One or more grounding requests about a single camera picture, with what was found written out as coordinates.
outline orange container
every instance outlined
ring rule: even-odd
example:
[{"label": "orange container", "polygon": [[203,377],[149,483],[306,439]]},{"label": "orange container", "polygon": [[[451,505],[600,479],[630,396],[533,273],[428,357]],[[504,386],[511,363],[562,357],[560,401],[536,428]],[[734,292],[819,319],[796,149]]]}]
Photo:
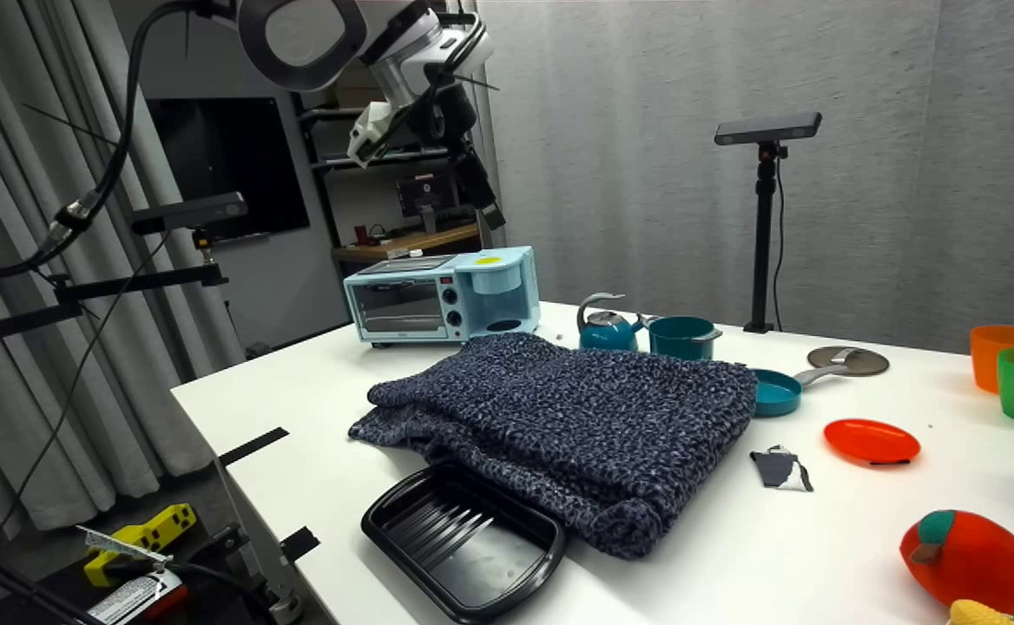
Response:
[{"label": "orange container", "polygon": [[987,393],[997,393],[997,357],[999,352],[1014,349],[1014,326],[972,326],[969,329],[969,357],[972,357],[972,382]]}]

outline black pole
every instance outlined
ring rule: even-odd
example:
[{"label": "black pole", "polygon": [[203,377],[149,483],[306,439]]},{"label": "black pole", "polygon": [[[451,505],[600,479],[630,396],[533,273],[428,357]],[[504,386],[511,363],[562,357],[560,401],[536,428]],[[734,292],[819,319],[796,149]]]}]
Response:
[{"label": "black pole", "polygon": [[771,290],[771,231],[775,231],[775,190],[777,190],[777,161],[786,161],[783,143],[759,143],[759,239],[755,239],[755,299],[746,334],[775,329],[766,319],[766,304]]}]

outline gray floor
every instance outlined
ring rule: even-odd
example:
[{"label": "gray floor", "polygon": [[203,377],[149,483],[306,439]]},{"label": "gray floor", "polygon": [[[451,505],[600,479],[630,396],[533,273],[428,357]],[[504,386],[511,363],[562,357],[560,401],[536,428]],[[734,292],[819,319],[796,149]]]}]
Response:
[{"label": "gray floor", "polygon": [[[279,599],[294,599],[304,604],[304,625],[326,625],[333,623],[322,604],[306,592],[298,573],[290,573],[279,555],[274,536],[264,528],[264,523],[252,512],[252,505],[240,498],[232,483],[222,483],[217,469],[173,479],[165,495],[146,502],[125,502],[94,528],[122,528],[131,523],[153,519],[166,505],[191,505],[210,531],[230,528],[237,519],[245,531],[252,536],[252,546],[245,550],[245,560],[254,573],[260,573]],[[88,555],[85,540],[78,531],[25,531],[18,543],[0,543],[0,564],[27,579],[53,577],[55,571],[80,564]]]}]

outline white wall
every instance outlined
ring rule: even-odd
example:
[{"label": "white wall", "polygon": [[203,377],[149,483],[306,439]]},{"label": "white wall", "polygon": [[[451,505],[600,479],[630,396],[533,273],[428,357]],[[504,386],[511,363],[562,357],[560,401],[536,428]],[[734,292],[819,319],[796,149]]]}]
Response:
[{"label": "white wall", "polygon": [[[131,39],[149,0],[110,0],[125,39]],[[158,25],[144,61],[146,98],[257,98],[285,95],[245,56],[237,32],[191,19]],[[304,143],[292,145],[311,182]],[[240,239],[220,252],[230,277],[222,290],[245,349],[274,349],[349,322],[329,237],[315,197],[306,197],[311,231]]]}]

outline white table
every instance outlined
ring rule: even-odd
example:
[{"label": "white table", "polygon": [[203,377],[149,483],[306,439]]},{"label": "white table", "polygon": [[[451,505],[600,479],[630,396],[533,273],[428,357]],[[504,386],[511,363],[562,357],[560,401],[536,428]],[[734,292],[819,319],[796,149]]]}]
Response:
[{"label": "white table", "polygon": [[[572,349],[572,311],[544,307],[542,337]],[[717,357],[803,372],[823,344],[857,340],[726,326]],[[511,623],[943,625],[944,610],[901,564],[901,540],[939,509],[976,512],[1014,531],[1014,425],[997,396],[972,386],[969,357],[876,352],[894,372],[827,382],[803,396],[799,413],[755,422],[650,560],[621,564],[572,543],[553,585]],[[349,440],[349,428],[367,413],[367,386],[448,354],[373,352],[356,329],[333,329],[173,393],[217,452],[271,428],[290,431],[230,472],[274,536],[304,525],[315,531],[322,546],[298,571],[340,623],[446,623],[362,536],[367,505],[425,462]],[[834,418],[901,425],[925,455],[908,469],[848,465],[823,446]],[[759,483],[746,452],[771,446],[799,452],[817,495]]]}]

